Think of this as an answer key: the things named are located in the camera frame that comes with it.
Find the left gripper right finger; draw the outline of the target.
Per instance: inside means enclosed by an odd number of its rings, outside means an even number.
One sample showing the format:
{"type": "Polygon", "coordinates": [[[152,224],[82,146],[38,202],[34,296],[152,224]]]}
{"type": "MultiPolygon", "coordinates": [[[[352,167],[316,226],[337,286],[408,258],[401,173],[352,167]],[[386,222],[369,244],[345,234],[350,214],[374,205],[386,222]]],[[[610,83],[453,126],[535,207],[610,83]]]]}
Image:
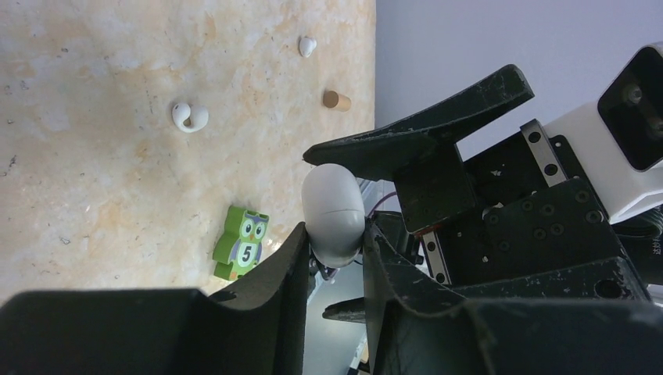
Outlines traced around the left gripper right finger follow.
{"type": "Polygon", "coordinates": [[[450,289],[364,233],[373,374],[659,374],[662,310],[616,257],[450,289]]]}

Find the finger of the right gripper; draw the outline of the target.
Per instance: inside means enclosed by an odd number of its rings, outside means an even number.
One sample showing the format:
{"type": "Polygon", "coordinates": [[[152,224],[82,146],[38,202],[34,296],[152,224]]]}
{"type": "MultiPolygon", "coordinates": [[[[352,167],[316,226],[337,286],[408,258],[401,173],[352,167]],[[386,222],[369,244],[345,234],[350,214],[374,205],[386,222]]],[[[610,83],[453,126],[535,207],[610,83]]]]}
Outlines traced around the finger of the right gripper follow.
{"type": "Polygon", "coordinates": [[[329,305],[323,318],[346,323],[366,323],[365,298],[354,298],[329,305]]]}
{"type": "Polygon", "coordinates": [[[385,127],[322,142],[303,153],[311,165],[338,164],[355,177],[391,180],[400,168],[455,145],[535,94],[523,72],[507,64],[463,91],[385,127]]]}

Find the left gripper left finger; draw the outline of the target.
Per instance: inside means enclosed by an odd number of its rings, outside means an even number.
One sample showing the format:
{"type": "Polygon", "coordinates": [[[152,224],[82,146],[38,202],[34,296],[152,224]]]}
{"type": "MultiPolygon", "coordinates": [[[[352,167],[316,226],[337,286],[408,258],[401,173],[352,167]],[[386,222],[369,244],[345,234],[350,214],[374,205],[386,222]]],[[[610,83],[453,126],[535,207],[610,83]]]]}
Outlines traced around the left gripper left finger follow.
{"type": "Polygon", "coordinates": [[[255,269],[196,288],[27,291],[1,309],[4,374],[300,374],[308,237],[297,225],[255,269]]]}

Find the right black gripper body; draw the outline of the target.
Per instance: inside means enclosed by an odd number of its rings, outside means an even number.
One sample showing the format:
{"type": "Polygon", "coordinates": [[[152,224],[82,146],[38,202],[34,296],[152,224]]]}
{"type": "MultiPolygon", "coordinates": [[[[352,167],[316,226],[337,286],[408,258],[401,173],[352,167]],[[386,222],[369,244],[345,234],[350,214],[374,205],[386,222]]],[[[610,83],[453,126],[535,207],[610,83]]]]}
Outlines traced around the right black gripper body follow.
{"type": "Polygon", "coordinates": [[[412,181],[401,198],[428,198],[428,206],[372,219],[436,283],[467,295],[605,299],[643,299],[647,285],[661,284],[661,209],[609,223],[565,137],[548,137],[533,120],[465,169],[473,207],[411,230],[439,205],[430,183],[412,181]]]}

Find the white earbud charging case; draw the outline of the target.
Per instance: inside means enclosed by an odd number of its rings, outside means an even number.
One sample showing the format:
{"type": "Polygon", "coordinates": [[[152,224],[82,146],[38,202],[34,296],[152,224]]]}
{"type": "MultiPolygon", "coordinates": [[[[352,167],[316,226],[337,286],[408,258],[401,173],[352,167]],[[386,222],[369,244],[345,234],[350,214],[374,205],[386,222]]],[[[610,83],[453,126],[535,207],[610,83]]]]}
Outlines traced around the white earbud charging case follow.
{"type": "Polygon", "coordinates": [[[301,199],[306,232],[315,257],[333,269],[356,258],[365,229],[360,186],[345,167],[327,163],[305,177],[301,199]]]}

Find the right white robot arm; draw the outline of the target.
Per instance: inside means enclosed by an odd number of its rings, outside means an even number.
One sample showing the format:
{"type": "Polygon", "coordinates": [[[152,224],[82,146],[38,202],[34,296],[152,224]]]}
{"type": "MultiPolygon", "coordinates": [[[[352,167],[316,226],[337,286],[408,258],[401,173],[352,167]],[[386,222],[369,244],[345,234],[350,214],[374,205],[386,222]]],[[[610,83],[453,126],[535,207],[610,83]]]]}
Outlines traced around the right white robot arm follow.
{"type": "Polygon", "coordinates": [[[304,159],[393,182],[400,233],[421,241],[444,290],[648,299],[645,287],[662,282],[662,47],[641,48],[596,101],[460,157],[460,140],[532,97],[510,64],[304,159]]]}

